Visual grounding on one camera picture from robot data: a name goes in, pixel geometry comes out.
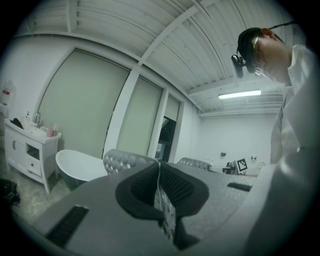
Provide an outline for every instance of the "bathtub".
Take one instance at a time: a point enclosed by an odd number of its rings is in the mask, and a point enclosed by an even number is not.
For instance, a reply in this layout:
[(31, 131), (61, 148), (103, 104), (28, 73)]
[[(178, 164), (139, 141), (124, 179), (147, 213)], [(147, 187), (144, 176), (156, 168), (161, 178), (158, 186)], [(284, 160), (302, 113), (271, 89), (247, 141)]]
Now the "bathtub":
[(55, 156), (60, 174), (72, 191), (85, 182), (108, 175), (103, 160), (74, 150), (61, 150)]

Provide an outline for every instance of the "tile floor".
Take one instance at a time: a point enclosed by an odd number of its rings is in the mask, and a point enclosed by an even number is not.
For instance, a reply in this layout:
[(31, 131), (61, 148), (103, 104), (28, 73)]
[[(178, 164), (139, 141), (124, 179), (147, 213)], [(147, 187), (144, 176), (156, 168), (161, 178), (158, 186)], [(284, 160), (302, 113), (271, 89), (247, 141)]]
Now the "tile floor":
[(64, 180), (61, 177), (57, 180), (55, 173), (48, 179), (51, 191), (47, 193), (43, 184), (14, 168), (8, 171), (4, 149), (0, 149), (0, 178), (17, 183), (21, 202), (19, 206), (13, 206), (12, 210), (30, 225), (51, 205), (70, 193)]

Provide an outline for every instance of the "faucet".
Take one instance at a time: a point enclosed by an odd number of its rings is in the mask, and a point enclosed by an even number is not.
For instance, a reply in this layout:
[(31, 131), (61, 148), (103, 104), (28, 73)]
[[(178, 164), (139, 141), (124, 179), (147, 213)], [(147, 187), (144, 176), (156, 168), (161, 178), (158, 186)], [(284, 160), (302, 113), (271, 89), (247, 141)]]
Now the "faucet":
[(36, 127), (37, 128), (40, 128), (40, 126), (41, 126), (40, 117), (41, 117), (41, 113), (40, 112), (35, 114), (35, 123), (36, 123)]
[(212, 160), (211, 160), (210, 158), (206, 158), (206, 159), (204, 159), (204, 161), (207, 161), (207, 160), (210, 160), (209, 165), (211, 165)]

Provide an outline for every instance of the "fluorescent light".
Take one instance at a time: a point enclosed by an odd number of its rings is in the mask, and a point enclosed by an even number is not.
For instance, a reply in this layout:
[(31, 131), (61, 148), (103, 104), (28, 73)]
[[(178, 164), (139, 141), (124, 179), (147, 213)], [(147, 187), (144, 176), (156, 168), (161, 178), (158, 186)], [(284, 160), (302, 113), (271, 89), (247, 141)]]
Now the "fluorescent light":
[(236, 92), (236, 93), (228, 93), (219, 95), (220, 100), (237, 98), (237, 97), (244, 97), (244, 96), (256, 96), (261, 95), (261, 90), (252, 90), (252, 91), (243, 91), (243, 92)]

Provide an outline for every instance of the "ceiling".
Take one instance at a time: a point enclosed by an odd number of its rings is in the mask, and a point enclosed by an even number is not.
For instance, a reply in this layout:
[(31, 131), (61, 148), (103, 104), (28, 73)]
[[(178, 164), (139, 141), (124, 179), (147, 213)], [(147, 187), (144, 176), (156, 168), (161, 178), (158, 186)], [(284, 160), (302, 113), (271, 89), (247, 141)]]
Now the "ceiling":
[[(245, 73), (235, 78), (238, 35), (293, 18), (273, 0), (45, 0), (16, 37), (67, 35), (115, 48), (177, 87), (202, 117), (275, 115), (282, 85)], [(298, 25), (273, 31), (289, 46), (305, 44)], [(261, 96), (218, 95), (261, 89)]]

